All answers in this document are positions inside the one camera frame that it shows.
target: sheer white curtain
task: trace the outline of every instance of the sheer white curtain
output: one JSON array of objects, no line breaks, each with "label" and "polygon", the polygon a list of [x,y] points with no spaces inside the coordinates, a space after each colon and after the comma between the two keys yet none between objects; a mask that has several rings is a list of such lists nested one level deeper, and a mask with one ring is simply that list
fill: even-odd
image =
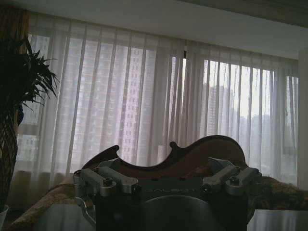
[{"label": "sheer white curtain", "polygon": [[112,145],[149,166],[170,141],[212,134],[237,140],[265,175],[296,183],[296,61],[189,41],[183,59],[182,39],[35,13],[29,32],[60,84],[57,98],[24,109],[11,204],[33,203]]},{"label": "sheer white curtain", "polygon": [[189,42],[181,144],[220,134],[263,175],[296,184],[297,61]]}]

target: brown curtain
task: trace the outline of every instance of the brown curtain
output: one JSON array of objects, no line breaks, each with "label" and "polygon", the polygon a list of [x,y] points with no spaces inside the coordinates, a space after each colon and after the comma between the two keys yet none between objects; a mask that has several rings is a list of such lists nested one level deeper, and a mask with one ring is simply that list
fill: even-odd
[{"label": "brown curtain", "polygon": [[29,12],[6,6],[0,6],[0,40],[13,38],[22,40],[28,35]]},{"label": "brown curtain", "polygon": [[[28,35],[28,27],[29,13],[26,10],[0,6],[0,41],[23,39]],[[19,52],[25,53],[26,47],[21,47]],[[13,106],[0,111],[0,212],[9,193],[16,162],[17,115],[18,110]]]}]

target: screw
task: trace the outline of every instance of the screw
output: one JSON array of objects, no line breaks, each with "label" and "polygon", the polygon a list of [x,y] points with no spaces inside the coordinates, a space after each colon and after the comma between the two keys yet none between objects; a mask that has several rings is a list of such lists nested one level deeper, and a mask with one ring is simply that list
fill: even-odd
[{"label": "screw", "polygon": [[229,180],[232,185],[239,185],[240,183],[240,179],[238,179],[237,177],[230,177]]},{"label": "screw", "polygon": [[212,187],[209,184],[204,184],[201,188],[204,193],[210,193],[212,191]]},{"label": "screw", "polygon": [[110,177],[106,177],[104,180],[103,180],[103,184],[104,186],[111,186],[112,185],[112,178]]},{"label": "screw", "polygon": [[134,184],[131,186],[131,192],[132,193],[139,193],[141,191],[141,185]]},{"label": "screw", "polygon": [[80,170],[77,170],[76,172],[75,172],[75,176],[77,176],[77,177],[79,177],[80,176]]}]

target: table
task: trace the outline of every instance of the table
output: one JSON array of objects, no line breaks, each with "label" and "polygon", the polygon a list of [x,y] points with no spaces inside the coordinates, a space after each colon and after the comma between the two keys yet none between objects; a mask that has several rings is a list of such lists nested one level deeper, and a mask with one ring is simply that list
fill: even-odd
[{"label": "table", "polygon": [[[256,210],[248,231],[307,231],[308,211]],[[95,231],[77,205],[52,205],[34,231]]]}]

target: ceiling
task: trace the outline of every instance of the ceiling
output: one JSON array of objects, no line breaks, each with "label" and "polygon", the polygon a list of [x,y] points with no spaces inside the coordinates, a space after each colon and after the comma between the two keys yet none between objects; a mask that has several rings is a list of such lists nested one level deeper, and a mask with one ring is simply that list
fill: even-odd
[{"label": "ceiling", "polygon": [[292,59],[308,47],[308,28],[178,0],[2,2],[39,13]]},{"label": "ceiling", "polygon": [[308,28],[307,0],[180,0]]}]

